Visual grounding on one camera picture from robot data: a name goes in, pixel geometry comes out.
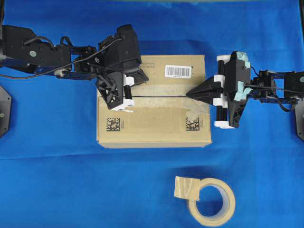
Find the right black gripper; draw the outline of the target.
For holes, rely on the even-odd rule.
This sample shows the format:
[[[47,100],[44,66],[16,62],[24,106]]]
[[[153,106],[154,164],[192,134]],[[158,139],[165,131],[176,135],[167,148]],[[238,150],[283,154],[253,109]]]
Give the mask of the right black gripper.
[[[245,52],[217,56],[218,73],[191,89],[186,97],[217,107],[214,125],[221,129],[235,129],[252,91],[250,84],[251,63]]]

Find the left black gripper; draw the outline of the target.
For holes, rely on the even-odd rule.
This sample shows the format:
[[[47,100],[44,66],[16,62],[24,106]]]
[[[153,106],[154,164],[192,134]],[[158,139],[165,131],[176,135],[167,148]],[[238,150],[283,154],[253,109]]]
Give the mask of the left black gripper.
[[[96,88],[108,109],[124,111],[133,106],[131,87],[146,83],[148,76],[140,68],[140,63],[128,63],[128,74],[114,65],[114,47],[103,47],[100,51],[89,52],[87,60],[89,79],[96,80]]]

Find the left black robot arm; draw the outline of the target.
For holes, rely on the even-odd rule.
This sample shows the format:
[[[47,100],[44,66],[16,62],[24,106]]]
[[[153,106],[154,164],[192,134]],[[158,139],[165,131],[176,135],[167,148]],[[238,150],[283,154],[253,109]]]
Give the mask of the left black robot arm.
[[[148,82],[140,69],[138,38],[130,24],[117,28],[98,47],[74,46],[69,37],[54,45],[31,29],[0,27],[0,65],[27,73],[27,78],[96,80],[96,88],[108,109],[125,110],[134,105],[131,87]]]

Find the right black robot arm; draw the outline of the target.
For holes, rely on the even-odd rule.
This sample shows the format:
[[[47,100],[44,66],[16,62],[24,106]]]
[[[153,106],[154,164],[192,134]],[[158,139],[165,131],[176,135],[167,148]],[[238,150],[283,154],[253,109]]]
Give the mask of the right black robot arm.
[[[245,52],[217,56],[218,72],[190,90],[186,97],[216,107],[214,125],[235,129],[249,99],[293,111],[304,98],[303,72],[255,71]]]

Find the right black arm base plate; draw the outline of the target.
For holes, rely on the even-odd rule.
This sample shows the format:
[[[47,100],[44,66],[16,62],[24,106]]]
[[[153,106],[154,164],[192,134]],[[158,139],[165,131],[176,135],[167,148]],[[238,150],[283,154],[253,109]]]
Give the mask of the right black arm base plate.
[[[297,136],[304,140],[304,99],[299,100],[294,109],[296,133]]]

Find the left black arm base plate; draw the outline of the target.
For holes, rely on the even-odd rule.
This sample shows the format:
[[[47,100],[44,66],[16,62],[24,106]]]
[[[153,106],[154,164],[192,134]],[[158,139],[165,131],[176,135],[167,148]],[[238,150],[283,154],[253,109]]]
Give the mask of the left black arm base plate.
[[[10,112],[12,98],[7,91],[0,87],[0,137],[3,137],[10,128]]]

